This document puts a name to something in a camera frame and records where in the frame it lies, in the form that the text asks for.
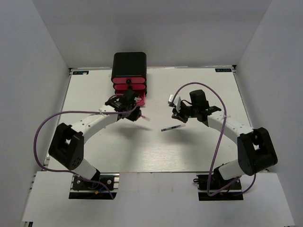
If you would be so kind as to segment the purple pen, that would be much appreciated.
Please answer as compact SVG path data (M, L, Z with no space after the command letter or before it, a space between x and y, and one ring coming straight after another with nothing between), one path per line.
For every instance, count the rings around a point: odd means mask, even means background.
M161 129L161 132L169 131L169 130L173 130L173 129L178 129L178 128L183 128L185 126L186 126L185 124L179 124L179 125L175 125L175 126L171 126L171 127Z

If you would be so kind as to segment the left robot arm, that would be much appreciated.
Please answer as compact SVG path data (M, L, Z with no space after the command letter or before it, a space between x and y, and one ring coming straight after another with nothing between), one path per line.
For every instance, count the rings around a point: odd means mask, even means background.
M94 189L99 186L100 172L84 158L84 145L93 135L121 119L136 121L141 116L137 100L140 96L132 90L125 91L105 102L98 111L76 123L57 126L49 147L49 155L67 170L84 178L84 183Z

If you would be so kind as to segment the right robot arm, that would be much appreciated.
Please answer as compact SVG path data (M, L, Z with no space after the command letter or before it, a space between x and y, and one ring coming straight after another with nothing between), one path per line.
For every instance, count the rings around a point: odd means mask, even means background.
M267 129L254 129L227 117L219 107L209 105L202 90L190 92L190 98L190 105L186 105L180 96L169 96L172 118L183 123L196 118L207 127L223 131L223 135L237 146L237 159L214 169L212 178L218 188L226 188L233 178L252 176L277 164L277 155Z

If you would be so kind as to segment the pink drawer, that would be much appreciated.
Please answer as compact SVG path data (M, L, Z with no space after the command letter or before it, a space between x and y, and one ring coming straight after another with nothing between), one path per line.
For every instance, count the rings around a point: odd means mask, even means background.
M116 77L112 79L114 84L143 84L146 79L143 77Z
M146 86L144 84L130 84L130 85L128 85L128 84L115 84L114 89L118 90L118 91L128 90L128 89L145 90Z
M123 95L125 92L126 92L126 90L125 91L117 91L115 94L116 95ZM138 106L144 106L145 105L145 92L140 91L140 90L135 90L134 92L138 95L136 104Z

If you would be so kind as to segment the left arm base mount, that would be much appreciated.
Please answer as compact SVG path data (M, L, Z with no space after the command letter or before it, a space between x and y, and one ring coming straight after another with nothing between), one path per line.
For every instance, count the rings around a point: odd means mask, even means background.
M74 175L71 182L69 199L72 200L111 200L116 197L119 187L119 173L101 174L99 181L111 192L98 183L89 183Z

